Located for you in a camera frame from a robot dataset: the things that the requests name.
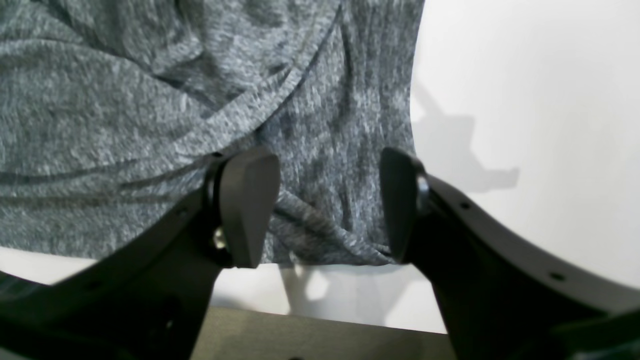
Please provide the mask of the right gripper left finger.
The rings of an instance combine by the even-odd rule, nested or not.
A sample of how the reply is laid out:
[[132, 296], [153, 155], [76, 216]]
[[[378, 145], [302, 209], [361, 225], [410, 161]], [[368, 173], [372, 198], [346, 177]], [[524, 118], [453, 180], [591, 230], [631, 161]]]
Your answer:
[[55, 284], [1, 273], [3, 360], [188, 360], [217, 276], [256, 268], [281, 186], [264, 146], [214, 157], [201, 187]]

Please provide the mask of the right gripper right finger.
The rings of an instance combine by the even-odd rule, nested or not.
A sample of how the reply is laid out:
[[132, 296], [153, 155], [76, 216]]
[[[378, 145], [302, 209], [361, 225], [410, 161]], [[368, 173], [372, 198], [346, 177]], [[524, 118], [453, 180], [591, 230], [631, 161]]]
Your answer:
[[637, 288], [526, 241], [414, 155], [379, 166], [391, 257], [430, 284], [459, 360], [637, 360]]

